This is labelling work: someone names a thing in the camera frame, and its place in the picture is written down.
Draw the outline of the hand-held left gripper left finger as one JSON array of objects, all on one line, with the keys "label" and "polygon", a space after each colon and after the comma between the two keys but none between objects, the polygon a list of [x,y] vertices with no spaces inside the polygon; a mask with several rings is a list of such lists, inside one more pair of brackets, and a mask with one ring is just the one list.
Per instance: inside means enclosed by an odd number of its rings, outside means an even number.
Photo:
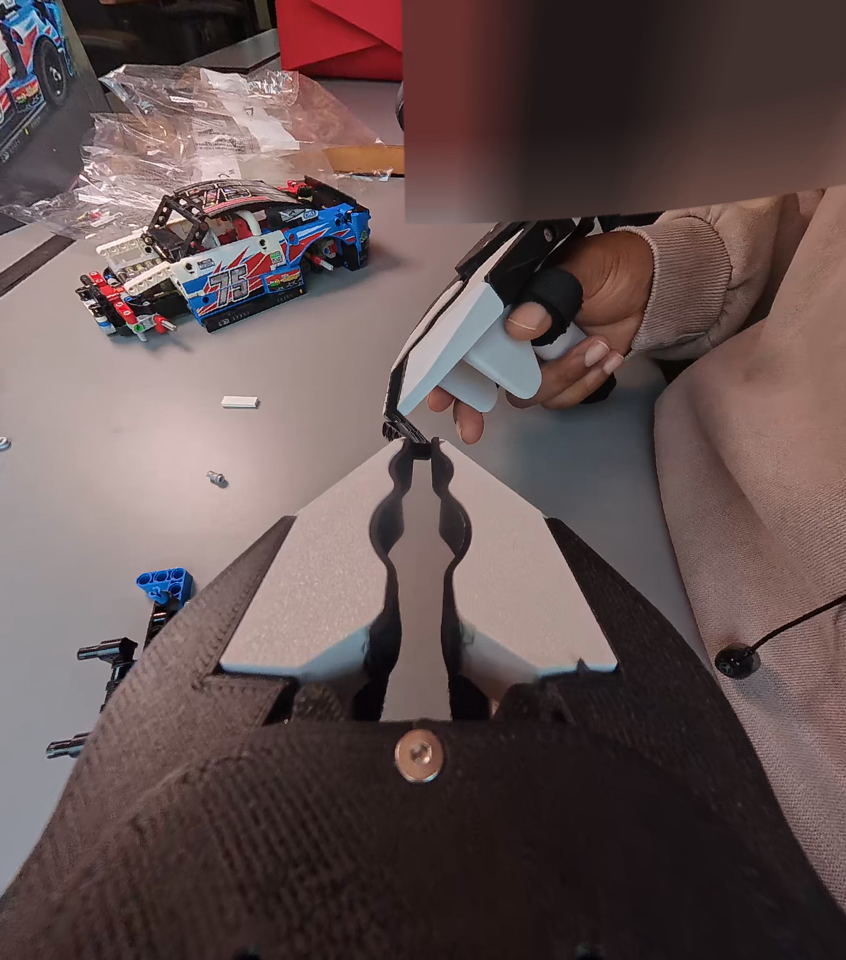
[{"label": "hand-held left gripper left finger", "polygon": [[390,553],[405,531],[404,497],[396,440],[300,510],[221,671],[322,683],[354,719],[379,720],[402,641]]}]

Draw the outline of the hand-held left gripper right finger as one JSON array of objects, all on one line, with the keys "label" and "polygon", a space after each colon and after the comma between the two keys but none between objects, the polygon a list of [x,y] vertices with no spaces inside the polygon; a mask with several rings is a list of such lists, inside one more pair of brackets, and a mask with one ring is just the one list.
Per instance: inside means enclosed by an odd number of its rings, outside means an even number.
[{"label": "hand-held left gripper right finger", "polygon": [[454,720],[519,685],[614,672],[618,659],[548,519],[449,443],[430,444],[443,579],[441,647]]}]

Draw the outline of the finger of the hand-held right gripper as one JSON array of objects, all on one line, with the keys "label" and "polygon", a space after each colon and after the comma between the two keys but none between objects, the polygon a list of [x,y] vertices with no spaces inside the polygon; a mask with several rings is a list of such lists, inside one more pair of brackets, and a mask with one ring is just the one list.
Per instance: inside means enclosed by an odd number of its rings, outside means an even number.
[{"label": "finger of the hand-held right gripper", "polygon": [[386,392],[382,409],[382,424],[386,418],[395,419],[405,418],[410,421],[405,414],[398,410],[398,403],[403,389],[405,379],[405,365],[408,354],[417,345],[424,335],[431,329],[441,313],[449,306],[453,300],[458,297],[459,291],[464,286],[464,279],[458,274],[453,281],[440,293],[427,309],[423,318],[417,324],[417,327],[409,335],[408,340],[401,349],[396,362],[389,374]]},{"label": "finger of the hand-held right gripper", "polygon": [[501,317],[503,303],[481,279],[464,283],[458,296],[408,354],[398,410],[408,416],[450,378],[445,391],[482,413],[493,409],[499,388],[464,362],[465,355]]}]

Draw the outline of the black toy beam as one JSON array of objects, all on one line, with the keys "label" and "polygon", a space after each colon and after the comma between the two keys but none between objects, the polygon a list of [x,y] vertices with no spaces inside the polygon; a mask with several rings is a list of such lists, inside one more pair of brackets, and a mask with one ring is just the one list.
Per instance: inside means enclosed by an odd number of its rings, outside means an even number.
[{"label": "black toy beam", "polygon": [[401,451],[413,460],[425,461],[432,457],[432,441],[427,439],[421,431],[406,418],[391,418],[384,420],[382,435],[389,442],[402,444]]}]

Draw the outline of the person's right forearm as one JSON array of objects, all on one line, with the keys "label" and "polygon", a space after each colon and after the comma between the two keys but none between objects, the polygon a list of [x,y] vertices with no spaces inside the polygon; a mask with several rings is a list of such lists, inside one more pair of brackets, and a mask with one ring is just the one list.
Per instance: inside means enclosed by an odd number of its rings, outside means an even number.
[{"label": "person's right forearm", "polygon": [[630,351],[696,359],[764,318],[825,195],[819,188],[672,210],[618,228],[653,256]]}]

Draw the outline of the grey desk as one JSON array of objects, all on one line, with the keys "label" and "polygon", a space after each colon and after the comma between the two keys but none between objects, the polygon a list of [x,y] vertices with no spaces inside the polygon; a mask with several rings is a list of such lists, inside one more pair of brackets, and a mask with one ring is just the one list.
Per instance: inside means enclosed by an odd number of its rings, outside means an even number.
[{"label": "grey desk", "polygon": [[[71,759],[49,741],[93,726],[108,671],[77,648],[140,641],[137,575],[188,569],[202,588],[271,524],[383,446],[392,362],[486,224],[406,224],[404,183],[345,181],[372,211],[377,261],[326,273],[309,294],[206,334],[190,321],[149,345],[108,338],[73,289],[98,264],[69,246],[0,298],[0,894],[39,838]],[[552,413],[498,402],[469,451],[570,525],[702,645],[662,517],[655,364],[628,361],[607,402]],[[255,410],[221,407],[258,397]],[[207,472],[224,474],[218,488]],[[393,550],[405,596],[401,709],[444,716],[436,674],[443,563],[439,502],[420,470]]]}]

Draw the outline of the person's right hand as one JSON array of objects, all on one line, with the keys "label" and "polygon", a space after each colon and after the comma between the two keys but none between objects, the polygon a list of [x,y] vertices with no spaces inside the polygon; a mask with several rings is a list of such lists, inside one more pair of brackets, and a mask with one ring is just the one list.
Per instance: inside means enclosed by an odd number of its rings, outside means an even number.
[{"label": "person's right hand", "polygon": [[555,264],[581,284],[583,301],[574,322],[585,337],[561,356],[537,361],[536,393],[506,395],[517,409],[567,410],[598,394],[630,353],[652,291],[654,254],[632,231],[577,236],[560,247]]}]

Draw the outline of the black blue red toy assembly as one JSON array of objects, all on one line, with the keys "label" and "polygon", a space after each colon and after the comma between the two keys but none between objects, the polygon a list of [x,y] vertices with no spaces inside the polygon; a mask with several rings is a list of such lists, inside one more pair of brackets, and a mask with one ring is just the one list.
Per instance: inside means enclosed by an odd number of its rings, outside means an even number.
[{"label": "black blue red toy assembly", "polygon": [[76,659],[81,663],[101,662],[109,667],[109,678],[99,708],[101,713],[136,664],[137,654],[145,650],[179,611],[187,606],[193,594],[192,575],[182,567],[144,572],[137,577],[136,585],[151,603],[142,643],[138,644],[128,637],[118,637],[80,647],[76,652]]}]

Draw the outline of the brown cardboard piece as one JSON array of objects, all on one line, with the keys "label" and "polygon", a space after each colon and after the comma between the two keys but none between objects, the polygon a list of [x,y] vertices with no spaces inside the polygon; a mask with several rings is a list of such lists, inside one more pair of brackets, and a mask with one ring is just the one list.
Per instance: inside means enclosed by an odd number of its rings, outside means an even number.
[{"label": "brown cardboard piece", "polygon": [[327,147],[326,158],[334,174],[375,179],[405,176],[405,149],[402,145],[371,145]]}]

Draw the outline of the blue white toy race car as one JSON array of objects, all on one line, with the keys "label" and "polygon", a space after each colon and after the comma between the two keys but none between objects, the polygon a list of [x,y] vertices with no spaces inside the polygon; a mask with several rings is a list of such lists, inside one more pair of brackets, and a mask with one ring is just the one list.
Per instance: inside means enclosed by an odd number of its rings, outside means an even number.
[{"label": "blue white toy race car", "polygon": [[217,178],[166,194],[148,224],[98,246],[75,294],[110,337],[147,340],[190,314],[213,333],[306,294],[305,267],[367,265],[369,209],[310,176]]}]

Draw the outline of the red cardboard box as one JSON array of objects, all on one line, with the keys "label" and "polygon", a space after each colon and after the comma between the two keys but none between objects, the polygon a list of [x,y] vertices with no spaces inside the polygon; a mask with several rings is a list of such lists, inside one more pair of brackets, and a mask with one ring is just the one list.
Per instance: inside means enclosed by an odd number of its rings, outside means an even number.
[{"label": "red cardboard box", "polygon": [[282,66],[312,78],[404,78],[400,1],[277,1]]}]

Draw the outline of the clear plastic bag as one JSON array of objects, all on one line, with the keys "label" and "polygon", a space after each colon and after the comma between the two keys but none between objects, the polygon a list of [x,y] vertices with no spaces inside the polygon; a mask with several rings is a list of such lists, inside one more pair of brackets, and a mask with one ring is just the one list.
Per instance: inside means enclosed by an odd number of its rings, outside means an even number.
[{"label": "clear plastic bag", "polygon": [[121,110],[93,114],[81,168],[47,198],[30,188],[1,203],[0,214],[107,241],[145,227],[159,200],[185,186],[334,178],[332,150],[383,146],[329,90],[296,71],[127,64],[102,82]]}]

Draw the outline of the black flat strip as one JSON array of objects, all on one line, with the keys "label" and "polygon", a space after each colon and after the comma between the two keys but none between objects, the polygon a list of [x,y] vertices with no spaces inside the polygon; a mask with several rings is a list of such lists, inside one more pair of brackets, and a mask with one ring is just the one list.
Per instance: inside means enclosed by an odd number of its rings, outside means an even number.
[{"label": "black flat strip", "polygon": [[72,238],[54,234],[3,271],[0,271],[0,299],[73,243]]}]

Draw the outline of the dark toy car set box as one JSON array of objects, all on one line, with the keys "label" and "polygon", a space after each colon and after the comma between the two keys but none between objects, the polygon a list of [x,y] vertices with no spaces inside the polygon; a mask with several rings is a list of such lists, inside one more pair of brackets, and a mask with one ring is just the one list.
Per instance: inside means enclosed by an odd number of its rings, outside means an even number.
[{"label": "dark toy car set box", "polygon": [[[0,210],[67,191],[107,109],[65,3],[0,1]],[[0,212],[0,234],[17,226]]]}]

